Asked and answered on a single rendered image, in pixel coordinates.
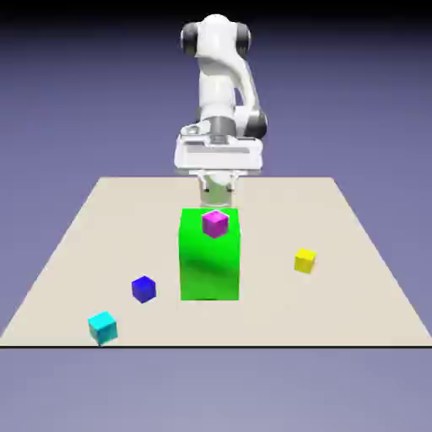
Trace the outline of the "small magenta cube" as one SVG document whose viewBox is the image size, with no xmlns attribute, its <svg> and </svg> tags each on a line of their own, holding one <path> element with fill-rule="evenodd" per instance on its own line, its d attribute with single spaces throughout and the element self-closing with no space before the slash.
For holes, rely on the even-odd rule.
<svg viewBox="0 0 432 432">
<path fill-rule="evenodd" d="M 230 216 L 218 209 L 202 215 L 202 232 L 214 239 L 225 235 L 229 229 Z"/>
</svg>

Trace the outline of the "small blue cube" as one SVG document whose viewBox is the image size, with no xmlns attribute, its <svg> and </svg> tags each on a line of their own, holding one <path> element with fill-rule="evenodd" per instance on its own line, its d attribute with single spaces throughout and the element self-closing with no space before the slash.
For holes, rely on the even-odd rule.
<svg viewBox="0 0 432 432">
<path fill-rule="evenodd" d="M 132 295 L 141 304 L 156 296 L 156 283 L 148 276 L 142 276 L 132 281 Z"/>
</svg>

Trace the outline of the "small yellow cube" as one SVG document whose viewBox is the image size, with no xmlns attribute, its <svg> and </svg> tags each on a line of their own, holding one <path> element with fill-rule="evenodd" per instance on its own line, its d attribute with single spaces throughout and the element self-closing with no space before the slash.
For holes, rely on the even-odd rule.
<svg viewBox="0 0 432 432">
<path fill-rule="evenodd" d="M 316 252 L 300 248 L 294 256 L 294 270 L 310 274 L 316 262 Z"/>
</svg>

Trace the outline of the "small cyan cube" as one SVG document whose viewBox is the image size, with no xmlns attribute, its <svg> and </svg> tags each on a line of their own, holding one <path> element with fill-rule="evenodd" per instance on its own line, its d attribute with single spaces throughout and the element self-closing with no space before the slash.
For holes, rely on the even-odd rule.
<svg viewBox="0 0 432 432">
<path fill-rule="evenodd" d="M 88 324 L 90 335 L 99 346 L 118 337 L 116 320 L 108 311 L 90 317 Z"/>
</svg>

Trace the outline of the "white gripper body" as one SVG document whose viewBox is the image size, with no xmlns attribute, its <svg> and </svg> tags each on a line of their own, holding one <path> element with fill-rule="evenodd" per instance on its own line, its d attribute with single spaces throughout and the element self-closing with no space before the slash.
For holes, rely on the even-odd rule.
<svg viewBox="0 0 432 432">
<path fill-rule="evenodd" d="M 263 166 L 263 143 L 255 138 L 228 136 L 225 144 L 210 142 L 209 135 L 176 139 L 174 164 L 184 172 L 198 170 L 259 171 Z"/>
</svg>

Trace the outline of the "large green box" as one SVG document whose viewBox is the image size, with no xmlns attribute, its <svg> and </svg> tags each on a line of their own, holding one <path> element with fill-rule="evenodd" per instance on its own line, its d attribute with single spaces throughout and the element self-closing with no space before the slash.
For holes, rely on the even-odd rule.
<svg viewBox="0 0 432 432">
<path fill-rule="evenodd" d="M 228 223 L 213 238 L 203 230 L 211 208 L 183 208 L 178 231 L 181 300 L 238 300 L 241 234 L 237 208 L 219 211 Z"/>
</svg>

